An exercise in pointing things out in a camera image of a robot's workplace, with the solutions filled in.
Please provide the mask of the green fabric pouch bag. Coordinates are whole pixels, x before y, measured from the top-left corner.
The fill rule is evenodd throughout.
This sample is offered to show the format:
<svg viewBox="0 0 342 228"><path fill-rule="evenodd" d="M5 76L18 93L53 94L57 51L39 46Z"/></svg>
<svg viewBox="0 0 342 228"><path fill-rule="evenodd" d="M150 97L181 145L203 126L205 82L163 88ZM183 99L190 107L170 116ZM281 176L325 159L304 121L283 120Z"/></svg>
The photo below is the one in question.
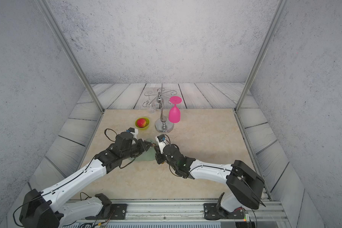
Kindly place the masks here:
<svg viewBox="0 0 342 228"><path fill-rule="evenodd" d="M154 161L156 156L156 150L154 146L151 146L146 152L136 158L135 162L148 162Z"/></svg>

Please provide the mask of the brown white plush keychain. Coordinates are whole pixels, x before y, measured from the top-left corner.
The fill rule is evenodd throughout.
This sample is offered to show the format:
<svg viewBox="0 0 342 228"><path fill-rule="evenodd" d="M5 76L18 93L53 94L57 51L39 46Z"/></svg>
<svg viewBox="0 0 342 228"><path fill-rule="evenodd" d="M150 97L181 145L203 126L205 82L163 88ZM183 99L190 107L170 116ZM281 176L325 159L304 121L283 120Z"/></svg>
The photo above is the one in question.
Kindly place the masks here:
<svg viewBox="0 0 342 228"><path fill-rule="evenodd" d="M157 155L160 152L158 143L153 142L153 149L154 149L155 155Z"/></svg>

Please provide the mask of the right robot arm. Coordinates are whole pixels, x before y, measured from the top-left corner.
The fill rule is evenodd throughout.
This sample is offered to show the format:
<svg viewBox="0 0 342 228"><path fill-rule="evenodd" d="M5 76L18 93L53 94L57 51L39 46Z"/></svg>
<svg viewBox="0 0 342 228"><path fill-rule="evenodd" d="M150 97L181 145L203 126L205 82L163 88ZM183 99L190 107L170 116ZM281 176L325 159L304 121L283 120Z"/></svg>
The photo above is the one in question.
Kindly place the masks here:
<svg viewBox="0 0 342 228"><path fill-rule="evenodd" d="M265 182L243 161L233 164L214 164L181 154L175 144L159 143L155 149L158 164L167 163L174 174L184 179L203 179L225 184L230 193L222 193L218 200L219 211L233 213L238 209L257 210L265 204L261 201Z"/></svg>

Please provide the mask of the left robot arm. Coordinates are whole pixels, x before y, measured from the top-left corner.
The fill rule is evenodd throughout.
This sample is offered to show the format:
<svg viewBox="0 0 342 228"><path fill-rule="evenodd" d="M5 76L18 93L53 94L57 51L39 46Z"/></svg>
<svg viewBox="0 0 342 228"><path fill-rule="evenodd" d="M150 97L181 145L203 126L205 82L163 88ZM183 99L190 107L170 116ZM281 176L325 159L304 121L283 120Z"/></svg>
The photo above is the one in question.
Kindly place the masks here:
<svg viewBox="0 0 342 228"><path fill-rule="evenodd" d="M93 181L121 166L123 160L136 158L153 146L152 142L137 139L137 133L133 128L120 133L115 143L96 154L77 172L40 192L36 189L28 192L19 207L21 225L25 228L59 228L84 218L110 218L112 202L102 193L75 203L67 201Z"/></svg>

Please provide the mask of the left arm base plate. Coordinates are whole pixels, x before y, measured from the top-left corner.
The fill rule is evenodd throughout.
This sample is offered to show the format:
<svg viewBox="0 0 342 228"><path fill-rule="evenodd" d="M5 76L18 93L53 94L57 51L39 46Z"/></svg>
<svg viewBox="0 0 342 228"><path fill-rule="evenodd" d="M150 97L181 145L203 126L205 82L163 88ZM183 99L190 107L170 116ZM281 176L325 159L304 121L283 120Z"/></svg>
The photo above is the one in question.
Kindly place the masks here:
<svg viewBox="0 0 342 228"><path fill-rule="evenodd" d="M96 216L86 217L85 220L96 220L96 219L105 219L105 220L124 220L127 204L108 204L104 205L101 211Z"/></svg>

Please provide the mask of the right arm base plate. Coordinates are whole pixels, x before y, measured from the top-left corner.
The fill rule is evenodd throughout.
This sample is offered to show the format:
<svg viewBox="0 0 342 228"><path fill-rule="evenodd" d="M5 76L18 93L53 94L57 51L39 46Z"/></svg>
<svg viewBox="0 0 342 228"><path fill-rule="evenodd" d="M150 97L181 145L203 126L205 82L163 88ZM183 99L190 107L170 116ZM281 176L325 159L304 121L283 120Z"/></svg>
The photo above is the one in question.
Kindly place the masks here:
<svg viewBox="0 0 342 228"><path fill-rule="evenodd" d="M206 220L245 219L246 217L243 208L228 212L217 203L204 203L203 209Z"/></svg>

